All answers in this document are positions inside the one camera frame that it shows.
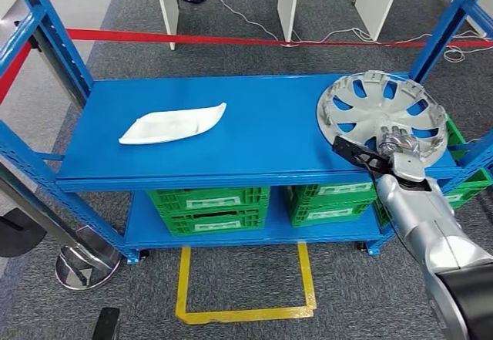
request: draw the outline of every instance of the white cable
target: white cable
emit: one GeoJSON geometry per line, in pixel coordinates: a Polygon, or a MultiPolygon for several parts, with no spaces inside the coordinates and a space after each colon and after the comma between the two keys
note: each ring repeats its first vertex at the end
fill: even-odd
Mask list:
{"type": "Polygon", "coordinates": [[[251,22],[250,20],[247,19],[247,16],[244,16],[244,15],[242,14],[241,12],[237,12],[237,11],[233,10],[231,6],[227,5],[226,2],[224,2],[223,0],[218,0],[218,1],[222,3],[222,5],[224,5],[225,8],[227,8],[227,9],[231,11],[231,12],[232,12],[233,14],[234,14],[234,15],[241,16],[243,20],[245,20],[245,21],[247,22],[248,24],[259,26],[259,27],[261,27],[264,32],[265,32],[265,33],[267,33],[267,34],[268,34],[268,35],[270,35],[270,36],[271,36],[271,37],[274,37],[276,41],[278,41],[278,40],[279,40],[279,39],[277,39],[277,37],[276,37],[275,34],[274,34],[274,33],[272,33],[272,32],[269,32],[268,30],[267,30],[265,26],[263,26],[263,25],[262,25],[262,24],[259,24],[258,22],[251,22]]]}
{"type": "MultiPolygon", "coordinates": [[[[233,8],[228,5],[224,0],[216,0],[216,1],[219,1],[219,2],[222,3],[223,6],[225,6],[228,10],[232,12],[233,14],[242,17],[243,20],[245,20],[248,24],[256,25],[256,26],[260,27],[264,32],[274,38],[276,41],[279,41],[279,39],[277,37],[276,37],[275,34],[268,31],[267,28],[265,28],[265,26],[263,26],[262,24],[259,24],[258,22],[252,22],[250,20],[248,20],[246,16],[244,16],[241,12],[234,10],[233,8]]],[[[327,39],[329,39],[329,38],[330,38],[330,37],[332,37],[333,35],[338,34],[338,33],[348,33],[348,32],[352,32],[353,34],[356,35],[358,39],[360,39],[360,40],[361,40],[363,42],[374,43],[375,45],[382,45],[383,44],[383,43],[381,43],[381,42],[372,40],[372,37],[369,34],[365,32],[365,31],[363,31],[363,30],[361,30],[360,28],[334,30],[332,32],[330,32],[330,33],[326,35],[325,37],[323,37],[323,39],[321,39],[320,41],[305,41],[305,40],[302,39],[295,30],[293,29],[293,31],[292,31],[292,33],[298,39],[297,42],[310,42],[310,43],[317,43],[317,44],[326,42],[327,39]]],[[[404,41],[397,41],[397,42],[393,42],[393,43],[400,44],[400,43],[414,42],[414,41],[418,41],[419,39],[422,39],[424,37],[429,37],[429,36],[431,36],[431,34],[424,33],[424,34],[419,35],[418,37],[412,38],[412,39],[406,39],[406,40],[404,40],[404,41]]],[[[467,38],[482,39],[484,41],[491,41],[491,39],[483,37],[483,36],[479,35],[479,33],[475,32],[473,30],[467,30],[465,32],[459,33],[458,35],[454,36],[454,39],[467,39],[467,38]]],[[[282,46],[283,47],[299,47],[300,45],[282,45],[282,46]]],[[[488,51],[488,50],[490,50],[490,49],[493,49],[493,46],[485,47],[485,48],[483,48],[483,49],[472,49],[472,50],[470,50],[470,51],[464,51],[463,49],[461,49],[460,47],[458,47],[456,45],[448,45],[446,47],[446,51],[443,52],[443,58],[445,60],[446,60],[447,62],[452,62],[452,63],[463,62],[464,60],[466,59],[466,54],[467,54],[467,53],[488,51]]]]}

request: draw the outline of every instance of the yellow floor tape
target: yellow floor tape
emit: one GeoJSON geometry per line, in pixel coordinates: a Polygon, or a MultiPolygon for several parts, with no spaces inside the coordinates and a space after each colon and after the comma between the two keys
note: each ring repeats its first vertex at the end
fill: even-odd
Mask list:
{"type": "Polygon", "coordinates": [[[313,317],[314,309],[317,308],[314,281],[308,258],[306,243],[298,243],[301,276],[303,279],[306,305],[287,308],[264,308],[249,309],[246,311],[204,311],[187,313],[187,295],[188,291],[188,276],[190,273],[190,247],[182,248],[182,258],[179,262],[179,276],[176,294],[175,315],[191,325],[198,325],[210,322],[243,322],[243,321],[265,321],[274,319],[306,318],[313,317]]]}

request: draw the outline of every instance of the blue metal shelf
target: blue metal shelf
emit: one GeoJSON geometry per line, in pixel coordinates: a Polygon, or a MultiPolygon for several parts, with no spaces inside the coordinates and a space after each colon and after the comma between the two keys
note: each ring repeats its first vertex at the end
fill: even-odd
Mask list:
{"type": "MultiPolygon", "coordinates": [[[[96,82],[57,184],[63,191],[357,182],[367,172],[332,152],[320,132],[319,97],[341,74],[227,76],[96,82]],[[121,145],[153,111],[228,104],[214,128],[180,141],[121,145]]],[[[449,153],[431,177],[461,171],[449,153]]]]}
{"type": "MultiPolygon", "coordinates": [[[[47,60],[57,66],[57,77],[83,112],[59,173],[44,159],[61,157],[35,153],[1,120],[0,154],[130,263],[139,262],[139,249],[184,244],[366,241],[369,252],[378,254],[393,235],[389,225],[380,231],[372,208],[357,222],[295,229],[274,187],[265,230],[171,237],[142,190],[369,180],[364,170],[332,153],[317,125],[317,100],[341,74],[93,82],[50,0],[24,1],[30,13],[0,49],[0,74],[32,33],[41,51],[51,56],[47,60]],[[151,146],[122,146],[118,141],[144,114],[222,101],[228,103],[224,117],[201,136],[151,146]],[[84,190],[136,190],[125,235],[73,193],[84,190]]],[[[409,76],[422,83],[467,13],[491,36],[493,19],[476,1],[453,0],[409,76]]],[[[427,174],[449,179],[442,187],[447,191],[491,163],[493,131],[471,146],[458,166],[447,151],[427,174]]]]}
{"type": "Polygon", "coordinates": [[[381,239],[378,224],[372,207],[359,220],[341,223],[318,224],[310,227],[291,226],[280,187],[271,192],[265,228],[224,234],[199,234],[185,237],[171,236],[166,224],[145,192],[133,194],[127,221],[125,243],[136,249],[258,244],[287,244],[305,242],[376,241],[381,239]]]}

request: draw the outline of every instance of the red barrier tape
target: red barrier tape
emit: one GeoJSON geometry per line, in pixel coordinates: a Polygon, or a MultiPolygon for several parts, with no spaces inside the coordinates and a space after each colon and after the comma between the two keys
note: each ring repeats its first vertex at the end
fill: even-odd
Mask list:
{"type": "Polygon", "coordinates": [[[7,96],[15,77],[19,73],[22,64],[27,59],[30,51],[31,45],[29,42],[22,46],[15,59],[12,60],[11,65],[2,76],[0,76],[0,103],[2,103],[7,96]]]}
{"type": "MultiPolygon", "coordinates": [[[[83,41],[104,41],[104,42],[154,42],[154,43],[191,43],[191,44],[215,44],[215,45],[346,45],[365,46],[379,45],[384,47],[424,47],[426,42],[381,42],[380,44],[371,42],[285,42],[272,39],[245,39],[230,37],[212,37],[207,35],[169,35],[161,33],[143,32],[122,32],[113,30],[97,29],[67,29],[70,38],[83,41]]],[[[481,39],[473,41],[455,41],[449,45],[457,47],[491,47],[493,42],[481,39]]]]}

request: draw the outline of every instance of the blue shelf board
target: blue shelf board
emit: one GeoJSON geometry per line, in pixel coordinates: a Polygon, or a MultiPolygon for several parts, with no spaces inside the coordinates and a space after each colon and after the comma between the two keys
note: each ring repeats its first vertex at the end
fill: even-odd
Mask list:
{"type": "Polygon", "coordinates": [[[373,241],[381,238],[372,207],[351,222],[291,226],[280,187],[272,187],[265,228],[262,230],[171,236],[152,202],[142,191],[133,194],[127,221],[125,245],[136,249],[289,244],[305,242],[373,241]]]}
{"type": "MultiPolygon", "coordinates": [[[[358,182],[366,170],[332,152],[316,118],[342,74],[131,79],[96,82],[57,175],[64,191],[358,182]],[[211,130],[184,140],[121,145],[147,113],[228,104],[211,130]]],[[[460,171],[449,153],[427,175],[460,171]]]]}

